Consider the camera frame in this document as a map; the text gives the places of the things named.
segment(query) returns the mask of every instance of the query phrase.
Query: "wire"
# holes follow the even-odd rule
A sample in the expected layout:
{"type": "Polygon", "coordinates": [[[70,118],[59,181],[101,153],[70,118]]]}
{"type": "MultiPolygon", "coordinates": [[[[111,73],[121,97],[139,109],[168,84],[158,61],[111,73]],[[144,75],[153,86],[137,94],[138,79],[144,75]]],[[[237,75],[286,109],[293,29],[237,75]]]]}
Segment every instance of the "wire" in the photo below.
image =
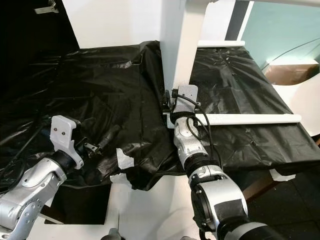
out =
{"type": "MultiPolygon", "coordinates": [[[[296,47],[294,47],[294,48],[291,48],[291,49],[288,50],[288,51],[285,51],[284,53],[280,54],[280,55],[277,56],[275,59],[273,59],[270,63],[272,63],[273,61],[277,60],[278,58],[282,57],[283,55],[285,55],[285,54],[287,54],[287,53],[289,53],[289,52],[291,52],[291,51],[293,51],[293,50],[295,50],[295,49],[297,49],[297,48],[300,48],[300,47],[302,47],[302,46],[304,46],[304,45],[310,44],[310,43],[315,42],[315,41],[317,41],[317,40],[320,40],[320,37],[318,37],[318,38],[316,38],[316,39],[313,39],[313,40],[311,40],[311,41],[305,42],[305,43],[303,43],[303,44],[301,44],[301,45],[299,45],[299,46],[296,46],[296,47]]],[[[268,66],[270,65],[270,63],[268,63],[267,65],[265,65],[265,66],[261,69],[261,71],[264,70],[266,67],[268,67],[268,66]]]]}
{"type": "MultiPolygon", "coordinates": [[[[41,125],[34,133],[33,135],[28,139],[28,141],[22,146],[22,148],[20,148],[20,150],[18,151],[18,153],[8,162],[8,164],[4,167],[4,169],[2,170],[2,172],[0,173],[0,181],[3,179],[3,177],[5,176],[5,173],[11,168],[11,166],[16,163],[19,159],[19,156],[22,154],[22,152],[26,149],[26,147],[35,139],[35,137],[38,135],[38,133],[40,133],[40,131],[43,129],[44,125],[41,125]]],[[[25,169],[26,169],[26,160],[24,158],[21,158],[21,167],[20,167],[20,171],[19,174],[17,176],[17,178],[14,180],[13,183],[11,183],[8,187],[7,190],[0,192],[0,194],[4,194],[7,191],[10,191],[11,189],[13,189],[21,180],[21,178],[23,177],[24,173],[25,173],[25,169]]]]}
{"type": "Polygon", "coordinates": [[[199,141],[201,141],[201,140],[203,139],[203,137],[199,137],[199,136],[197,136],[197,134],[195,134],[195,132],[192,130],[192,128],[191,128],[191,126],[190,126],[189,119],[193,119],[193,120],[198,121],[198,122],[201,124],[201,126],[203,127],[203,129],[204,129],[204,131],[206,132],[206,134],[209,135],[209,132],[208,132],[207,128],[206,128],[205,125],[202,123],[202,121],[200,121],[199,118],[197,118],[196,116],[188,116],[188,117],[186,118],[186,126],[188,127],[189,131],[192,133],[192,135],[193,135],[196,139],[198,139],[199,141]]]}
{"type": "Polygon", "coordinates": [[[200,240],[211,240],[209,238],[206,238],[206,233],[202,231],[200,228],[199,228],[199,237],[200,237],[200,240]]]}
{"type": "Polygon", "coordinates": [[[223,165],[222,165],[221,157],[220,157],[220,155],[219,155],[219,152],[217,151],[217,149],[216,149],[215,146],[213,145],[212,134],[211,134],[211,127],[210,127],[210,122],[209,122],[209,119],[208,119],[207,114],[205,113],[205,111],[202,109],[202,107],[201,107],[198,103],[196,103],[195,101],[191,100],[190,98],[188,98],[188,97],[186,97],[186,96],[183,96],[183,95],[180,95],[180,94],[177,94],[176,96],[177,96],[178,98],[184,99],[184,100],[192,103],[193,105],[195,105],[195,106],[200,110],[200,112],[203,114],[203,116],[204,116],[204,118],[205,118],[205,121],[206,121],[206,124],[207,124],[206,133],[208,134],[208,137],[209,137],[210,151],[211,151],[211,159],[213,160],[213,155],[214,155],[214,150],[215,150],[215,152],[216,152],[216,154],[217,154],[217,156],[218,156],[219,166],[220,166],[221,170],[223,171],[223,165]]]}

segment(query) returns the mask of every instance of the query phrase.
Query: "black trash bag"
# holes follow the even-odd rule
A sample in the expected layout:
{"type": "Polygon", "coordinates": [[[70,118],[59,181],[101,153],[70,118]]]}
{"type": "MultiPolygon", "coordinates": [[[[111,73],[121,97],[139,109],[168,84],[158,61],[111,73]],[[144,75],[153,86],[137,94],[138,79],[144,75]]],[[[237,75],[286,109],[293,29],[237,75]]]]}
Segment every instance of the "black trash bag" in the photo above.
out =
{"type": "MultiPolygon", "coordinates": [[[[0,168],[43,122],[63,115],[81,121],[80,135],[93,145],[121,127],[102,157],[68,175],[67,186],[108,184],[111,175],[126,173],[133,188],[149,190],[163,175],[184,174],[172,130],[162,119],[161,61],[157,41],[39,57],[1,98],[0,168]],[[134,158],[133,167],[119,168],[116,148],[134,158]]],[[[190,84],[199,87],[198,101],[207,113],[291,113],[243,47],[198,49],[190,84]]],[[[299,123],[211,131],[226,172],[276,168],[289,175],[319,164],[320,150],[299,123]]],[[[47,124],[20,156],[28,168],[53,153],[49,132],[47,124]]],[[[209,152],[208,138],[202,143],[209,152]]],[[[2,184],[14,180],[14,172],[9,175],[2,184]]]]}
{"type": "MultiPolygon", "coordinates": [[[[198,86],[206,113],[292,114],[244,47],[199,48],[190,84],[198,86]]],[[[320,149],[300,123],[212,126],[211,131],[227,172],[276,168],[291,175],[320,163],[320,149]]]]}
{"type": "MultiPolygon", "coordinates": [[[[115,125],[121,127],[102,157],[85,161],[82,169],[68,175],[67,186],[107,184],[110,175],[122,172],[134,188],[148,190],[164,174],[183,174],[162,120],[163,92],[161,52],[156,41],[42,56],[1,99],[0,167],[44,119],[63,115],[79,120],[81,136],[93,145],[115,125]],[[134,158],[133,167],[118,168],[116,148],[134,158]]],[[[27,168],[54,152],[49,135],[50,124],[20,156],[26,159],[27,168]]],[[[6,179],[6,184],[14,177],[6,179]]]]}

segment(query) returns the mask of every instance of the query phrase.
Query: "white pvc pipe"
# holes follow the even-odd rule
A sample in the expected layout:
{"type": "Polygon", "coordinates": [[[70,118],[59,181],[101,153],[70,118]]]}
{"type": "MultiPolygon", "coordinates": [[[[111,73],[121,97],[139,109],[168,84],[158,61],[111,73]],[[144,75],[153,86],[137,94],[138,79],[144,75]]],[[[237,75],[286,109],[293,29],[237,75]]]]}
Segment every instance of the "white pvc pipe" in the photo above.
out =
{"type": "MultiPolygon", "coordinates": [[[[195,115],[205,126],[203,114],[195,115]]],[[[207,114],[210,125],[252,125],[300,123],[298,114],[207,114]]]]}
{"type": "Polygon", "coordinates": [[[320,7],[320,0],[255,0],[255,2],[268,2],[268,3],[278,3],[278,4],[293,4],[311,7],[320,7]]]}
{"type": "Polygon", "coordinates": [[[205,41],[198,42],[198,48],[244,47],[245,41],[205,41]]]}

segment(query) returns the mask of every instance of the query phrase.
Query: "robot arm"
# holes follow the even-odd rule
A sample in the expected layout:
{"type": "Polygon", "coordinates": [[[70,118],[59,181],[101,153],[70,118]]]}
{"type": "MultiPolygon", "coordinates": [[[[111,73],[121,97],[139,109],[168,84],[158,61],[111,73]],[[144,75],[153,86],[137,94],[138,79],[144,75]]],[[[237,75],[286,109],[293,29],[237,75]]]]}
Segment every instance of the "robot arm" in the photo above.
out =
{"type": "MultiPolygon", "coordinates": [[[[197,93],[198,88],[192,85],[178,89],[178,95],[193,102],[197,99],[197,93]]],[[[190,118],[194,109],[193,104],[177,98],[170,118],[174,122],[173,142],[189,178],[194,220],[199,227],[201,239],[205,239],[205,232],[217,232],[219,240],[284,239],[266,224],[249,221],[242,191],[210,159],[196,137],[199,133],[190,118]]]]}
{"type": "Polygon", "coordinates": [[[14,189],[0,197],[0,240],[24,240],[44,204],[58,191],[72,169],[83,166],[74,148],[77,123],[58,115],[51,120],[50,139],[56,151],[28,169],[14,189]]]}

